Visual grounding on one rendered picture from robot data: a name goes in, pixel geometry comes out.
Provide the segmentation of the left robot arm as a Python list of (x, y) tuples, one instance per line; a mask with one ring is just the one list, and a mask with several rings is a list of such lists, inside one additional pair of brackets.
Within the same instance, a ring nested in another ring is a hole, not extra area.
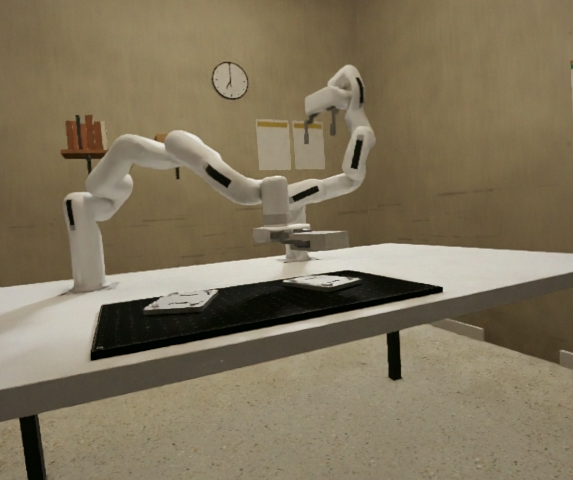
[[(309, 179), (288, 185), (290, 223), (306, 224), (306, 205), (350, 193), (364, 180), (364, 166), (369, 150), (375, 145), (375, 136), (364, 113), (365, 87), (357, 69), (352, 65), (343, 67), (327, 84), (340, 90), (340, 104), (336, 109), (347, 110), (344, 121), (351, 134), (343, 162), (343, 174), (323, 180)], [(348, 91), (350, 88), (352, 91)], [(372, 146), (371, 146), (372, 145)], [(290, 250), (286, 246), (283, 261), (312, 259), (308, 251)]]

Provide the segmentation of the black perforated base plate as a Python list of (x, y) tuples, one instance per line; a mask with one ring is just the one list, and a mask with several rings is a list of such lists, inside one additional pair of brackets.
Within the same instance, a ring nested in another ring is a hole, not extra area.
[(443, 292), (443, 286), (354, 270), (321, 275), (362, 283), (332, 292), (264, 281), (208, 290), (218, 295), (202, 312), (143, 315), (164, 296), (101, 304), (91, 361), (152, 350)]

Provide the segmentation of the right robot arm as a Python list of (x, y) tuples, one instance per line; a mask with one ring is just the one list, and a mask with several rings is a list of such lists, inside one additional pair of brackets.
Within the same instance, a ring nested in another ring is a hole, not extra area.
[(236, 204), (262, 203), (264, 225), (289, 224), (292, 220), (285, 177), (246, 178), (226, 165), (199, 138), (184, 131), (170, 132), (163, 144), (125, 134), (114, 141), (87, 177), (85, 187), (89, 193), (69, 194), (62, 203), (74, 281), (69, 292), (111, 286), (105, 278), (101, 232), (96, 221), (111, 218), (130, 196), (131, 163), (157, 170), (185, 166)]

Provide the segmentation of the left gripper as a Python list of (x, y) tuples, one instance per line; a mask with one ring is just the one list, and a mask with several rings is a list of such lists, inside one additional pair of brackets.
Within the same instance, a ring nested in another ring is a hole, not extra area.
[(310, 119), (304, 121), (305, 145), (309, 144), (309, 134), (307, 125), (313, 124), (314, 123), (313, 118), (318, 117), (318, 114), (321, 114), (325, 111), (331, 111), (332, 113), (332, 124), (330, 124), (330, 135), (331, 136), (336, 135), (335, 115), (339, 113), (339, 109), (336, 109), (339, 103), (340, 103), (339, 88), (335, 86), (324, 87), (323, 89), (305, 98), (305, 113), (309, 115)]

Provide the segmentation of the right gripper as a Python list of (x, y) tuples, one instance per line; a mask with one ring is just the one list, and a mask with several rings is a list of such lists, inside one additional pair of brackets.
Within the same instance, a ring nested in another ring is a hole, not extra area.
[(312, 232), (309, 224), (276, 224), (253, 228), (254, 243), (280, 241), (282, 244), (294, 244), (299, 248), (310, 248), (310, 240), (290, 240), (289, 234)]

